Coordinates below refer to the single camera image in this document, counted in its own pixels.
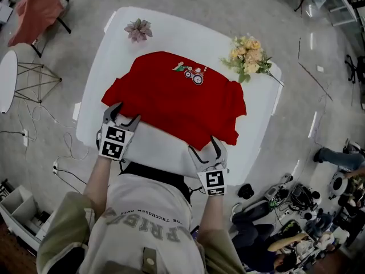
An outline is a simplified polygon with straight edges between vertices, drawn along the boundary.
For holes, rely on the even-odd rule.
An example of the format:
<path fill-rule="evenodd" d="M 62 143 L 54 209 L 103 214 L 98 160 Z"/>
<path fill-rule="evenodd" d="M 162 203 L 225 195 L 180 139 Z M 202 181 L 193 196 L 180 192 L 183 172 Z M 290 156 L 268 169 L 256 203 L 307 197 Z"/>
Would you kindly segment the white open storage bin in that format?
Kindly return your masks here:
<path fill-rule="evenodd" d="M 17 187 L 0 202 L 0 212 L 25 225 L 37 212 L 33 194 L 24 186 Z"/>

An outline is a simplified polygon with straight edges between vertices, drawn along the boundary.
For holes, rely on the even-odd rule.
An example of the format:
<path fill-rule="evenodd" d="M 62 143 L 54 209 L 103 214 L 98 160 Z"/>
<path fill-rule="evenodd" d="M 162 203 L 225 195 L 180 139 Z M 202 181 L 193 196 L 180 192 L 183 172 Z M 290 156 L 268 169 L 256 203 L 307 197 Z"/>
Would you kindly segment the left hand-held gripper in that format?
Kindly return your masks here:
<path fill-rule="evenodd" d="M 115 123 L 123 102 L 108 107 L 103 114 L 103 124 L 96 135 L 99 156 L 112 160 L 122 160 L 134 132 L 141 120 L 141 115 L 135 116 L 129 123 L 112 126 Z"/>

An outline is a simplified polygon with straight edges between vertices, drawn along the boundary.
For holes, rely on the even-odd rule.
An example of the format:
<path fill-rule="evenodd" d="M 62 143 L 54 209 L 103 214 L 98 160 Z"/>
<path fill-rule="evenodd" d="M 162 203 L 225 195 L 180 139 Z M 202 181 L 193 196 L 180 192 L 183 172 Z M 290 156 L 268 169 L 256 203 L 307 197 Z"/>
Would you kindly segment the yellow artificial flower bouquet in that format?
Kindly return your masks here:
<path fill-rule="evenodd" d="M 238 74 L 238 82 L 249 82 L 251 74 L 265 74 L 282 87 L 284 84 L 270 71 L 271 57 L 262 48 L 260 41 L 251 35 L 234 37 L 228 58 L 220 58 L 221 63 Z"/>

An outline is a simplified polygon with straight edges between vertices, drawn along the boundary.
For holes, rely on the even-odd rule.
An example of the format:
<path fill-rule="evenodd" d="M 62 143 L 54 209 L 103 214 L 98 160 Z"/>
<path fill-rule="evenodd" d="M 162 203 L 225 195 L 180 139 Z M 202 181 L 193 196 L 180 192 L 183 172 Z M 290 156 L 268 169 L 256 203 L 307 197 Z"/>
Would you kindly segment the white glass-door cabinet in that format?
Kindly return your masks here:
<path fill-rule="evenodd" d="M 326 0 L 333 27 L 357 23 L 358 17 L 348 0 Z"/>

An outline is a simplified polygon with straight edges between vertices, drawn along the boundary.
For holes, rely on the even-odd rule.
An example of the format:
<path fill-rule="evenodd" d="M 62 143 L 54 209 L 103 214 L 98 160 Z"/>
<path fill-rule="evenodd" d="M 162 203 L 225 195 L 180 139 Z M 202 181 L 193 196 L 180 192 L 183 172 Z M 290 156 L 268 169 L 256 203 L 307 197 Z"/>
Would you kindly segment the red t-shirt with print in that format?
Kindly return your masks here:
<path fill-rule="evenodd" d="M 236 145 L 236 119 L 246 115 L 238 82 L 188 58 L 154 52 L 136 58 L 129 72 L 116 78 L 102 97 L 111 106 L 122 102 L 120 114 L 171 134 L 197 150 L 214 136 Z"/>

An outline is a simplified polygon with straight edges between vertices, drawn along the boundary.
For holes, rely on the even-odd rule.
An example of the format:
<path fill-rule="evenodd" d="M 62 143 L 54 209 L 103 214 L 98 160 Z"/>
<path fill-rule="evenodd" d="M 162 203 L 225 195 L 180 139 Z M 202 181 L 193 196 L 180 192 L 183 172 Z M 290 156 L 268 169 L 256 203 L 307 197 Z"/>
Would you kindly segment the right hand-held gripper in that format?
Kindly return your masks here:
<path fill-rule="evenodd" d="M 208 165 L 209 161 L 202 160 L 192 146 L 188 146 L 188 152 L 198 171 L 197 176 L 205 193 L 208 196 L 225 195 L 225 179 L 229 174 L 229 169 L 226 167 L 228 153 L 223 143 L 215 136 L 211 135 L 210 140 L 216 152 L 216 164 Z"/>

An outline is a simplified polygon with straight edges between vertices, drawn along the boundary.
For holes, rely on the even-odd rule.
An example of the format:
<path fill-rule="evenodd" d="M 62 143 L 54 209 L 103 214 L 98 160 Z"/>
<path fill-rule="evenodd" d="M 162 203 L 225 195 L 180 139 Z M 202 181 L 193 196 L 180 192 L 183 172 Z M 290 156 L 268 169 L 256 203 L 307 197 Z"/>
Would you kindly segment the pink artificial flower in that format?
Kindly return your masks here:
<path fill-rule="evenodd" d="M 128 33 L 128 38 L 132 43 L 146 41 L 148 37 L 153 37 L 151 23 L 140 18 L 134 22 L 130 21 L 124 28 L 124 31 Z"/>

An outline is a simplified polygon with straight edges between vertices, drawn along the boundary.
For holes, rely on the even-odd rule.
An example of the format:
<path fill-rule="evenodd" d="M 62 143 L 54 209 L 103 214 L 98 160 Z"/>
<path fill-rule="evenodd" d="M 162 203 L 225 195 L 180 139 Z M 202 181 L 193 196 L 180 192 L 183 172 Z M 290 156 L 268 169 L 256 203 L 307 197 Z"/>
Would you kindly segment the white oval side table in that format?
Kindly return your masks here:
<path fill-rule="evenodd" d="M 17 88 L 21 75 L 38 74 L 34 85 Z M 0 114 L 9 111 L 14 98 L 41 104 L 62 83 L 62 78 L 42 63 L 20 62 L 15 51 L 8 51 L 0 61 Z"/>

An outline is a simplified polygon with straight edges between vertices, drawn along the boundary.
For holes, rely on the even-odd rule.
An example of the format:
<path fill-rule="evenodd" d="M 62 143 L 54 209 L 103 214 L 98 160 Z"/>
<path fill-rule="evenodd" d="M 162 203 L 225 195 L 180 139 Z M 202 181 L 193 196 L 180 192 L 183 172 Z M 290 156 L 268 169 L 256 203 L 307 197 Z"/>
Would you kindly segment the black round pouch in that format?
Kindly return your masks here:
<path fill-rule="evenodd" d="M 249 200 L 252 196 L 254 196 L 254 190 L 249 183 L 246 183 L 238 190 L 237 196 L 239 198 Z"/>

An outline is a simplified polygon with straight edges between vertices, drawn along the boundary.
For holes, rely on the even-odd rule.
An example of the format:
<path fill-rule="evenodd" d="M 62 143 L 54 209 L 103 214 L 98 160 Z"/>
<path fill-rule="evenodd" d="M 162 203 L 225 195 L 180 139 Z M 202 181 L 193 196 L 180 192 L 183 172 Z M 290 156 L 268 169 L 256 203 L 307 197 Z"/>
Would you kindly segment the person's right forearm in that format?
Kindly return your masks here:
<path fill-rule="evenodd" d="M 224 197 L 222 195 L 208 197 L 199 225 L 197 240 L 201 240 L 204 235 L 211 231 L 224 229 L 223 200 Z"/>

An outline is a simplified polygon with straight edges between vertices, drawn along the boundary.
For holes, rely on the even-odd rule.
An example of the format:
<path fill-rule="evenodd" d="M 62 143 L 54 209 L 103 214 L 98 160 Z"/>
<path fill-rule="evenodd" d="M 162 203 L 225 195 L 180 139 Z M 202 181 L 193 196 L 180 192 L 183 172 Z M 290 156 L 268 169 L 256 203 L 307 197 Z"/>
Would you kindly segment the black office chair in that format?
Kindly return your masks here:
<path fill-rule="evenodd" d="M 365 56 L 359 56 L 357 60 L 357 65 L 355 65 L 351 56 L 348 54 L 346 55 L 346 60 L 344 62 L 351 70 L 351 75 L 348 78 L 348 81 L 355 84 L 356 78 L 358 78 L 360 83 L 365 84 Z"/>

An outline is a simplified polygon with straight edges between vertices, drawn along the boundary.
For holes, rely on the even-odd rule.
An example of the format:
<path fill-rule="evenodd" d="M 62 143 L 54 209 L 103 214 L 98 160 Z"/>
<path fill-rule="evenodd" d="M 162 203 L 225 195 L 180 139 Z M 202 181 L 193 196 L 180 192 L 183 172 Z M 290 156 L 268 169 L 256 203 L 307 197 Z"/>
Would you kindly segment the person's left forearm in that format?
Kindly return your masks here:
<path fill-rule="evenodd" d="M 83 195 L 91 201 L 95 220 L 106 210 L 108 183 L 110 179 L 111 159 L 98 156 Z"/>

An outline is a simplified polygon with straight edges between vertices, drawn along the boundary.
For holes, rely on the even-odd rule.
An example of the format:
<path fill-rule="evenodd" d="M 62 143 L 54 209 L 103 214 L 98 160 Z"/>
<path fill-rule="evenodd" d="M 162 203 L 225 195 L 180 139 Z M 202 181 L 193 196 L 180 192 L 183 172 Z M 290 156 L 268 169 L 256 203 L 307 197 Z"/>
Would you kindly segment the white round helmet device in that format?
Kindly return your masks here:
<path fill-rule="evenodd" d="M 348 186 L 348 181 L 349 179 L 342 172 L 336 172 L 330 182 L 330 192 L 334 196 L 342 195 Z"/>

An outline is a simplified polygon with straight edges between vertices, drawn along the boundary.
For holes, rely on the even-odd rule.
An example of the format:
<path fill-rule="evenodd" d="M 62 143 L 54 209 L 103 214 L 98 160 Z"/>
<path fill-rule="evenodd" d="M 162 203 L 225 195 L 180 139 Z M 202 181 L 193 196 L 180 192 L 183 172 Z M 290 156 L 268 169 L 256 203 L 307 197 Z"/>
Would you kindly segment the white filing cabinet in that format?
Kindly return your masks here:
<path fill-rule="evenodd" d="M 6 23 L 13 12 L 13 8 L 0 2 L 0 23 Z"/>

